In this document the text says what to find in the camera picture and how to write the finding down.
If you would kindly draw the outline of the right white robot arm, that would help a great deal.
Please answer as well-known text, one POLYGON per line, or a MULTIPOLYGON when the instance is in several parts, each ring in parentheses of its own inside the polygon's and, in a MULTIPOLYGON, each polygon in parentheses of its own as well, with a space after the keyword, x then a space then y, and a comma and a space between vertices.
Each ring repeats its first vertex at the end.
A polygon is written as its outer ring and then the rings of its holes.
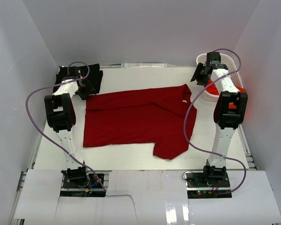
POLYGON ((235 130, 244 121, 248 95, 233 83, 228 66, 222 62, 218 50, 206 54, 206 62, 198 63, 191 82, 205 89, 216 86, 219 97, 214 109, 216 133, 211 153, 203 167, 202 181, 213 187, 225 180, 226 156, 235 130))

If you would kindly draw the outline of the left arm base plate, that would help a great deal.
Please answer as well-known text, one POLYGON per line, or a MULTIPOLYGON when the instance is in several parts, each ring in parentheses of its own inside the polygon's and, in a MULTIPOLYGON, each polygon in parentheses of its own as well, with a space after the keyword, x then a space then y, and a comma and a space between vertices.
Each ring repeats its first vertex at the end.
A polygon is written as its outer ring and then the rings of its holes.
POLYGON ((60 189, 61 197, 105 197, 99 180, 105 188, 108 186, 109 175, 107 173, 98 173, 98 178, 93 174, 86 172, 84 175, 78 175, 75 178, 69 178, 66 171, 63 173, 63 180, 60 189))

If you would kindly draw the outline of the folded black t shirt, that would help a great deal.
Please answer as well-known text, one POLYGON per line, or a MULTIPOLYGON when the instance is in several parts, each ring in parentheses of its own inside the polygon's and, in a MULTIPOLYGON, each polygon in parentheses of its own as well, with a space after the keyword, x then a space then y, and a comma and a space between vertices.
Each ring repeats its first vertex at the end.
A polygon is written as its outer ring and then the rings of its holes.
MULTIPOLYGON (((84 71, 84 76, 87 74, 87 66, 81 66, 84 71)), ((101 82, 103 78, 103 71, 100 70, 99 64, 89 65, 90 73, 87 79, 91 82, 91 84, 96 89, 96 94, 100 92, 101 89, 101 82)), ((67 76, 67 67, 60 67, 59 73, 56 75, 55 84, 61 83, 65 77, 67 76)))

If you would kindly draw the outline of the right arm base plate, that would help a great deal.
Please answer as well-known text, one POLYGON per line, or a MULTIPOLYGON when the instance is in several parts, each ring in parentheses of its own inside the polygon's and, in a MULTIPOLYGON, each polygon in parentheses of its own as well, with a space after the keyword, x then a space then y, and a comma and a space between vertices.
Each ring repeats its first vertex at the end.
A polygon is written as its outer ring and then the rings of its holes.
POLYGON ((205 181, 203 172, 185 171, 182 180, 186 182, 188 199, 231 198, 230 182, 226 173, 222 181, 205 181))

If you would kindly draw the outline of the white papers at back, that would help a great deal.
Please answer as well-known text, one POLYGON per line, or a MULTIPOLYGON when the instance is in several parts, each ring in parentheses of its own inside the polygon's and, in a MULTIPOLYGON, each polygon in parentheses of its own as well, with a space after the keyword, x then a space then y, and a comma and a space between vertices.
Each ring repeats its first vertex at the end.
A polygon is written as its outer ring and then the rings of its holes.
POLYGON ((166 68, 167 63, 122 63, 121 68, 166 68))

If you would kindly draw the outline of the red t shirt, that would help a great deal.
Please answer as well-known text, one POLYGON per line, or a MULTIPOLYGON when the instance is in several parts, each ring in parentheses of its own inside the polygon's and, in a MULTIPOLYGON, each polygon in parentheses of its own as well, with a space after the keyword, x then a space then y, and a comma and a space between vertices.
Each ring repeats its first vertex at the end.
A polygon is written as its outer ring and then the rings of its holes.
POLYGON ((172 160, 189 149, 197 115, 191 90, 175 87, 90 96, 83 147, 153 143, 153 155, 172 160))

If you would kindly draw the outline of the white plastic basket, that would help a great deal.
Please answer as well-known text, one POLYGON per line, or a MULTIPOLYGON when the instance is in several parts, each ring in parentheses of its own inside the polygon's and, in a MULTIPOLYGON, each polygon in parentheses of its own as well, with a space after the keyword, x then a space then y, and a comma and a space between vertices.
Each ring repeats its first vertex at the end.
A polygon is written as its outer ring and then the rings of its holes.
MULTIPOLYGON (((236 66, 234 60, 230 56, 228 56, 227 54, 224 54, 224 53, 220 53, 220 56, 221 56, 222 63, 227 66, 228 71, 220 73, 219 75, 212 75, 210 79, 212 81, 214 81, 218 77, 224 76, 225 74, 227 74, 229 72, 234 72, 233 74, 229 75, 230 81, 228 82, 228 84, 233 83, 232 87, 234 86, 236 88, 236 86, 239 86, 239 87, 244 88, 239 72, 235 72, 237 70, 237 66, 236 66)), ((214 84, 216 85, 217 88, 218 87, 220 88, 220 91, 224 91, 224 88, 228 88, 228 90, 230 90, 231 89, 230 85, 225 85, 224 87, 222 87, 222 84, 224 84, 224 81, 227 81, 227 80, 228 80, 228 77, 225 76, 224 78, 215 82, 214 84)))

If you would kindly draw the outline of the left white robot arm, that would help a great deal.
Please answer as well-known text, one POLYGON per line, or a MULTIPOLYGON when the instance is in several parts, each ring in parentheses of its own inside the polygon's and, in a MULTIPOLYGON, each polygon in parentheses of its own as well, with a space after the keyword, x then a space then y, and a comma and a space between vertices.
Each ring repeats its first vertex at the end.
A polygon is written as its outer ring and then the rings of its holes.
POLYGON ((78 145, 74 136, 76 115, 72 97, 78 95, 82 100, 86 100, 96 90, 87 79, 73 82, 73 80, 82 78, 86 74, 82 67, 69 67, 66 73, 57 90, 44 98, 46 118, 49 127, 56 133, 60 145, 66 149, 64 155, 67 168, 62 173, 69 182, 80 188, 86 188, 89 185, 90 176, 86 172, 86 167, 80 166, 76 162, 83 163, 84 159, 78 152, 78 145))

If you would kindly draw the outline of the orange t shirt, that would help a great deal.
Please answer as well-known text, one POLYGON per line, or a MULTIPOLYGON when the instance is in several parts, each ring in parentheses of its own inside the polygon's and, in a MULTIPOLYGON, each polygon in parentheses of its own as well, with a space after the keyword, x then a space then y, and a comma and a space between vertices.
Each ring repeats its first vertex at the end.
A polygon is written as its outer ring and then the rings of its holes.
MULTIPOLYGON (((239 92, 243 92, 245 93, 245 89, 242 88, 242 87, 239 87, 239 86, 236 86, 236 88, 239 90, 239 92)), ((210 87, 208 87, 205 92, 205 99, 208 100, 208 101, 217 101, 218 100, 218 97, 219 97, 219 92, 218 92, 218 89, 216 87, 215 84, 212 84, 210 87)), ((229 109, 236 109, 236 105, 234 105, 233 103, 230 103, 229 104, 229 109)))

